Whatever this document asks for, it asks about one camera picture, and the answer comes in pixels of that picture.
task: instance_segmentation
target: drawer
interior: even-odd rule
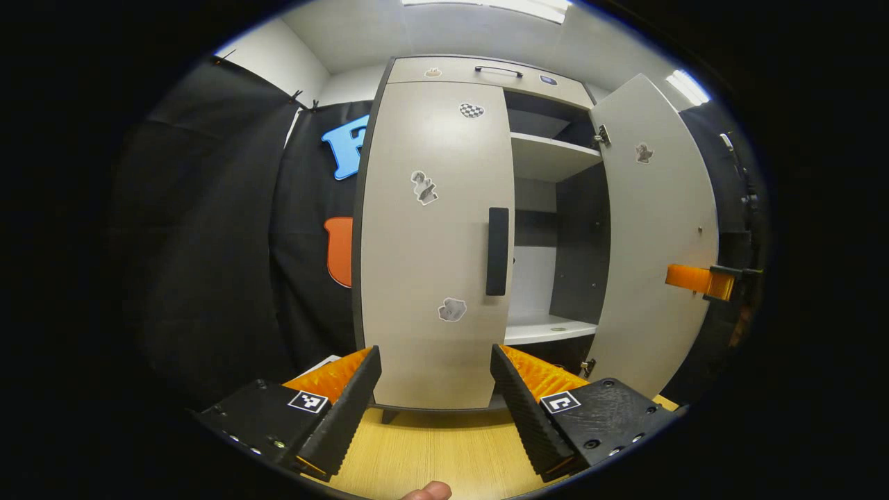
[[[476,71],[476,66],[487,68]],[[440,75],[427,77],[432,68],[438,68]],[[541,76],[551,78],[556,85],[544,83]],[[521,93],[546,97],[583,109],[591,109],[587,89],[581,82],[561,77],[539,69],[498,60],[475,59],[469,57],[405,57],[396,59],[388,83],[402,82],[463,82],[468,84],[497,85]]]

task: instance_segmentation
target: finger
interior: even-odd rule
[[[441,481],[431,481],[423,487],[423,491],[432,495],[431,500],[448,500],[451,497],[451,487]]]
[[[415,489],[411,493],[402,496],[401,500],[437,500],[431,493],[422,489]]]

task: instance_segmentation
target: wooden floor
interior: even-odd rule
[[[654,399],[672,411],[676,405]],[[328,486],[397,500],[431,480],[451,486],[453,500],[499,500],[541,488],[509,412],[448,415],[404,412],[382,424],[368,408],[340,473]]]

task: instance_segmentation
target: blue letter f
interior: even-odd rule
[[[337,181],[342,181],[358,172],[358,161],[361,159],[358,150],[364,143],[364,130],[367,128],[368,118],[370,115],[364,115],[321,136],[321,140],[330,144],[333,149],[333,158],[336,159],[336,172],[333,173],[333,178]],[[352,137],[354,131],[357,131],[357,134]]]

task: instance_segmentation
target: ceiling light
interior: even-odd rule
[[[674,71],[672,75],[667,77],[667,81],[695,106],[700,106],[710,100],[710,96],[704,92],[704,89],[701,88],[698,82],[694,81],[694,78],[682,69]]]
[[[420,4],[470,4],[494,7],[508,11],[522,12],[545,20],[562,24],[565,11],[571,2],[567,0],[401,0],[404,5]]]

